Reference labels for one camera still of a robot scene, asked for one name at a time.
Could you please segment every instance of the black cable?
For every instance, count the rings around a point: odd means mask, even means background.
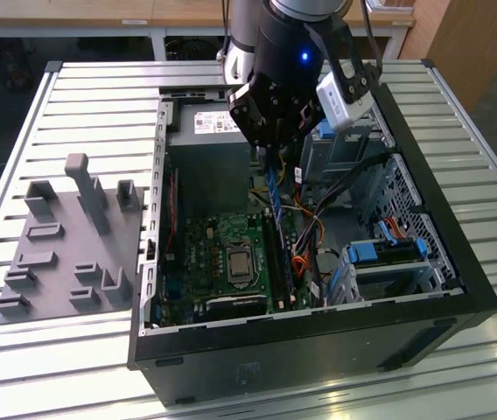
[[[369,20],[368,7],[365,4],[365,0],[361,0],[361,13],[363,13],[363,23],[365,24],[365,32],[367,33],[367,39],[369,39],[369,44],[373,48],[374,58],[377,62],[377,68],[379,69],[379,76],[382,74],[382,56],[381,50],[375,41],[373,36],[373,30],[371,29],[371,21]]]
[[[386,163],[391,156],[392,153],[386,152],[363,159],[348,173],[346,173],[346,175],[344,175],[342,179],[335,182],[330,188],[328,188],[325,195],[323,195],[323,197],[318,201],[318,204],[315,206],[310,224],[297,240],[296,254],[300,254],[302,249],[305,248],[306,243],[309,241],[311,232],[314,231],[314,223],[316,219],[321,216],[326,208],[330,206],[340,194],[350,188],[363,171],[365,171],[370,166]]]
[[[221,0],[221,16],[223,18],[223,55],[227,55],[229,49],[229,0]]]
[[[265,203],[266,206],[271,207],[272,203],[270,203],[268,200],[266,200],[262,195],[260,195],[258,192],[251,191],[250,192],[252,195],[257,197],[263,204]]]
[[[328,188],[322,199],[318,201],[318,204],[314,210],[314,214],[319,215],[319,213],[322,213],[322,211],[324,211],[326,207],[330,206],[340,194],[342,194],[345,190],[352,186],[354,181],[361,175],[363,171],[365,171],[370,166],[386,163],[391,156],[392,154],[389,152],[380,153],[378,155],[363,159],[361,162],[359,162],[348,173],[346,173],[346,175],[342,179],[335,182],[330,188]]]
[[[332,254],[336,258],[340,258],[340,252],[332,248],[325,248],[325,254]]]

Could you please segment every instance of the white table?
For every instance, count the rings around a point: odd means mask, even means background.
[[[148,188],[158,87],[221,83],[208,62],[66,63],[45,73],[0,180],[0,290],[22,232],[30,179],[56,191],[85,152],[106,188]],[[389,62],[383,79],[497,293],[497,159],[437,70]],[[126,367],[130,311],[0,326],[0,417],[470,418],[497,416],[497,314],[418,365],[167,411]]]

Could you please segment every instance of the motherboard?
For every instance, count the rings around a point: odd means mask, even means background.
[[[306,288],[285,296],[276,273],[274,238],[297,239],[293,214],[275,229],[269,212],[224,214],[186,221],[181,270],[165,277],[163,320],[180,326],[206,320],[262,315],[308,305]]]

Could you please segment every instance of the sticker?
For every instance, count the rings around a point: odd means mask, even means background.
[[[228,111],[197,112],[194,134],[238,133],[239,127]]]
[[[311,282],[311,293],[315,295],[315,298],[319,298],[320,290],[315,282]]]
[[[303,171],[298,166],[295,167],[295,182],[298,184],[303,182]]]
[[[123,25],[147,25],[147,20],[123,20]]]

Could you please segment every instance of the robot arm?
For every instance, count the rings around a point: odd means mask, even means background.
[[[343,130],[371,109],[370,88],[378,83],[379,69],[362,63],[340,17],[351,2],[263,0],[256,17],[253,1],[234,0],[226,79],[247,83],[227,99],[251,145],[277,151],[304,138],[325,116],[335,130]],[[342,47],[350,57],[343,66]],[[332,71],[318,82],[324,59]]]

